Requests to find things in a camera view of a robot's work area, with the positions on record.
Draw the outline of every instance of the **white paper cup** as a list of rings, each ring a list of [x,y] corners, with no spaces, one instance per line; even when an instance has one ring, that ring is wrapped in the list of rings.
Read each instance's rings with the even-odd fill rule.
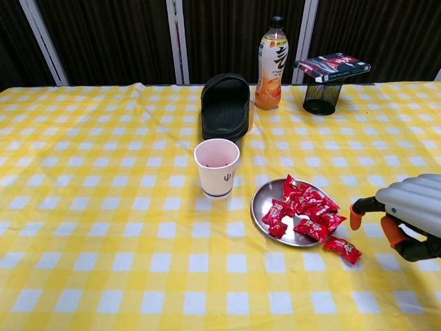
[[[239,148],[226,139],[205,140],[194,150],[202,191],[209,199],[225,199],[233,189]]]

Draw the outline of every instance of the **wrapped candy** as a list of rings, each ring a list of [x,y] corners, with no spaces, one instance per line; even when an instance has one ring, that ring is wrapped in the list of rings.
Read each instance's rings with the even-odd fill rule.
[[[330,212],[336,212],[337,210],[340,209],[340,206],[337,203],[333,202],[329,197],[324,197],[322,204],[328,205]]]
[[[298,196],[292,199],[291,206],[297,214],[302,214],[306,209],[312,208],[315,205],[320,205],[321,203],[322,199],[317,199],[315,197]]]
[[[319,242],[325,241],[329,235],[328,228],[322,224],[314,223],[310,219],[302,219],[298,225],[294,227],[294,231],[306,234]]]
[[[262,222],[268,225],[282,221],[284,216],[294,216],[294,211],[290,205],[279,200],[273,199],[273,206],[268,213],[262,217]]]
[[[303,191],[302,195],[304,197],[313,197],[316,198],[317,200],[321,200],[322,197],[318,194],[317,191],[315,191],[312,186],[309,186],[305,191]]]
[[[317,223],[323,224],[328,227],[329,232],[334,231],[344,220],[346,217],[335,214],[335,213],[328,213],[322,215],[318,220]]]
[[[348,243],[344,239],[331,236],[325,244],[325,249],[339,254],[343,259],[346,259],[350,264],[356,264],[363,253],[357,250],[354,245]]]
[[[289,203],[293,197],[297,195],[301,195],[304,191],[304,188],[299,188],[299,183],[288,174],[285,183],[283,184],[283,196],[282,202]]]
[[[285,232],[287,231],[288,225],[282,222],[273,223],[269,226],[268,232],[273,237],[278,239],[282,238]]]
[[[312,208],[306,209],[303,214],[307,215],[312,221],[318,223],[321,216],[330,211],[331,207],[328,205],[315,205]]]

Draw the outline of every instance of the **bottle cap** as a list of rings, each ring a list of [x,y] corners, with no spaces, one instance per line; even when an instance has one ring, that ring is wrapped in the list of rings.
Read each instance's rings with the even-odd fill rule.
[[[269,20],[269,27],[274,29],[282,29],[285,26],[285,19],[281,16],[273,16]]]

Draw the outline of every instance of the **juice bottle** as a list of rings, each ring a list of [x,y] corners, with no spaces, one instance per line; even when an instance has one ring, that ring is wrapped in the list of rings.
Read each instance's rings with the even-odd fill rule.
[[[259,80],[254,103],[262,109],[278,106],[282,96],[282,74],[288,57],[288,40],[283,17],[271,18],[269,30],[259,45]]]

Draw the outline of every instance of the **dark curtain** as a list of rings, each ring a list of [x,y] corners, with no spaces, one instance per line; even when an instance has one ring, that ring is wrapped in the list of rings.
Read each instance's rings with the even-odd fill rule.
[[[36,3],[70,84],[176,82],[165,1]]]
[[[15,86],[52,86],[40,47],[18,0],[1,0],[0,92]]]
[[[289,54],[283,83],[291,83],[304,0],[183,0],[190,83],[224,72],[258,80],[258,45],[272,16],[283,16]]]
[[[372,65],[348,83],[432,81],[440,45],[440,0],[319,1],[309,57],[343,52]]]

